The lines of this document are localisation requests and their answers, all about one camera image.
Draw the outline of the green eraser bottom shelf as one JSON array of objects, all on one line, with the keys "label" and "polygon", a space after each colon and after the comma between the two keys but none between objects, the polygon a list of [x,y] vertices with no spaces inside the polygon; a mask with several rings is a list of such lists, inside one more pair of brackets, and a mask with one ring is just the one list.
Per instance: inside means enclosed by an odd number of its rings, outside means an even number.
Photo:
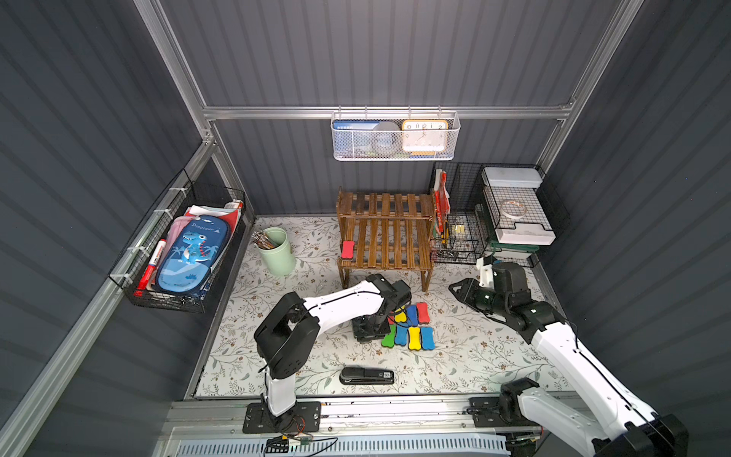
[{"label": "green eraser bottom shelf", "polygon": [[381,345],[384,348],[394,348],[395,347],[395,337],[396,337],[396,331],[397,327],[395,324],[392,324],[389,326],[389,333],[382,339]]}]

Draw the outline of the blue eraser bottom shelf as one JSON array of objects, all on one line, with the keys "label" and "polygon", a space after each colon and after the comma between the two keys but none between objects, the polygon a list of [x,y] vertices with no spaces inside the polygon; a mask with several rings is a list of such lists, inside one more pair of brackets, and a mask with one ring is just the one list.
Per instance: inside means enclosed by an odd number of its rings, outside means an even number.
[{"label": "blue eraser bottom shelf", "polygon": [[434,329],[431,327],[420,327],[422,350],[435,350]]},{"label": "blue eraser bottom shelf", "polygon": [[394,344],[396,346],[405,347],[409,343],[409,328],[397,326],[394,335]]}]

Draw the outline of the blue eraser shelf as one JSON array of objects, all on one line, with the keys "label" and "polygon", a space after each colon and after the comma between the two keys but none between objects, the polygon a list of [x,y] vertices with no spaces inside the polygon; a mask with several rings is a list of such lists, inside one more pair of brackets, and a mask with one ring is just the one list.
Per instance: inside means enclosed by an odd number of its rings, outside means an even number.
[{"label": "blue eraser shelf", "polygon": [[397,326],[394,335],[394,344],[396,346],[405,347],[409,343],[409,328]]},{"label": "blue eraser shelf", "polygon": [[435,350],[434,329],[431,327],[420,327],[422,350]]},{"label": "blue eraser shelf", "polygon": [[414,305],[409,305],[405,308],[405,315],[407,316],[407,325],[409,327],[418,327],[418,310]]}]

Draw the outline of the yellow eraser shelf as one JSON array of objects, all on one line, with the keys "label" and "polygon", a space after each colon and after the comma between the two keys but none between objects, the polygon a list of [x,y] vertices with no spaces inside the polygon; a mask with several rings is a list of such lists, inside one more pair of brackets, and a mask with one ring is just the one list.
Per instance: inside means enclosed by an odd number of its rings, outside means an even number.
[{"label": "yellow eraser shelf", "polygon": [[415,352],[422,350],[421,329],[419,327],[410,327],[407,331],[409,332],[409,342],[407,342],[409,350]]},{"label": "yellow eraser shelf", "polygon": [[398,310],[394,315],[394,322],[398,324],[407,323],[407,314],[405,314],[405,310],[403,308]]}]

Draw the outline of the yellow eraser bottom shelf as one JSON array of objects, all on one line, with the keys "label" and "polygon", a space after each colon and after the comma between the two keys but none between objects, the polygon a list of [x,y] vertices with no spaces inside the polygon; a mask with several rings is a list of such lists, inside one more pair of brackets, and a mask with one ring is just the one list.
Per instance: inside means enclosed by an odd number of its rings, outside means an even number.
[{"label": "yellow eraser bottom shelf", "polygon": [[409,342],[407,342],[409,350],[415,352],[422,350],[421,329],[419,327],[410,327],[407,331],[409,332]]}]

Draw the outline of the red eraser top shelf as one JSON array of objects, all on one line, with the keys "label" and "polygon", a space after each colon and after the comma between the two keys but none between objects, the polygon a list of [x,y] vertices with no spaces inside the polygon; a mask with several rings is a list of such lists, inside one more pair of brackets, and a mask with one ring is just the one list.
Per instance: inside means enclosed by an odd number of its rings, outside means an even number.
[{"label": "red eraser top shelf", "polygon": [[417,319],[420,325],[427,325],[430,323],[430,315],[428,311],[428,304],[420,302],[416,304]]}]

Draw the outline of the red eraser shelf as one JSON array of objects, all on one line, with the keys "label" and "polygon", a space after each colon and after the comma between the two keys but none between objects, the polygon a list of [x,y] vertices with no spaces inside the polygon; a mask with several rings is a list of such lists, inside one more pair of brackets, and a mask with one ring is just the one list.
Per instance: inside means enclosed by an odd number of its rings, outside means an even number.
[{"label": "red eraser shelf", "polygon": [[341,258],[343,260],[352,260],[355,254],[355,242],[346,240],[342,243]]},{"label": "red eraser shelf", "polygon": [[417,319],[420,325],[427,325],[430,323],[430,315],[428,311],[428,304],[420,302],[416,304]]}]

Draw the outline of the red eraser bottom shelf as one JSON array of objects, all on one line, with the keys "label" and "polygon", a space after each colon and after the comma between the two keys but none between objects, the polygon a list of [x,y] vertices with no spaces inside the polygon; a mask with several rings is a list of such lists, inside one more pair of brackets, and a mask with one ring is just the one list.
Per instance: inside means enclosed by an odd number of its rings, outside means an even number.
[{"label": "red eraser bottom shelf", "polygon": [[342,243],[341,258],[343,260],[352,260],[355,254],[355,242],[346,240]]}]

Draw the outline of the wooden two-tier shelf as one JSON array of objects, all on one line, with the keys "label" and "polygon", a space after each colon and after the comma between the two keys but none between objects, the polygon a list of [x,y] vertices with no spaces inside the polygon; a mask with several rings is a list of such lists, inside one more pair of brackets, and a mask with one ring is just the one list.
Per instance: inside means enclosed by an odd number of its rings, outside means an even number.
[{"label": "wooden two-tier shelf", "polygon": [[428,194],[346,192],[339,190],[336,205],[341,251],[346,240],[355,242],[352,260],[340,259],[343,288],[354,270],[415,272],[422,291],[430,287],[436,254],[433,226],[434,198]]}]

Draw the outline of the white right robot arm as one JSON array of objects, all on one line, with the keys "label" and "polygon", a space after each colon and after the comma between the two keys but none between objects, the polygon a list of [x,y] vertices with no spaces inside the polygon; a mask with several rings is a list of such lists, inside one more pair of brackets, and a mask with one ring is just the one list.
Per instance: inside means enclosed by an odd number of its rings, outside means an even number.
[{"label": "white right robot arm", "polygon": [[538,382],[502,385],[497,413],[506,424],[532,422],[584,456],[685,456],[689,431],[673,414],[660,415],[627,388],[581,342],[552,304],[536,301],[523,267],[479,260],[478,278],[449,286],[460,303],[518,333],[552,363],[590,410],[565,405]]}]

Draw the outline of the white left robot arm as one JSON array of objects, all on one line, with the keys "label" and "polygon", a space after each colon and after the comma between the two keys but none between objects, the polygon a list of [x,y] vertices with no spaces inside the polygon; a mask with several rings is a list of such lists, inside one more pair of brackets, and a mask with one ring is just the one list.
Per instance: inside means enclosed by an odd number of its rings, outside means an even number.
[{"label": "white left robot arm", "polygon": [[265,360],[265,391],[247,407],[244,434],[312,433],[320,428],[322,404],[296,399],[300,371],[322,334],[352,323],[354,337],[368,343],[390,334],[388,318],[411,303],[402,280],[391,283],[371,274],[357,285],[320,297],[285,294],[254,333],[257,352]]}]

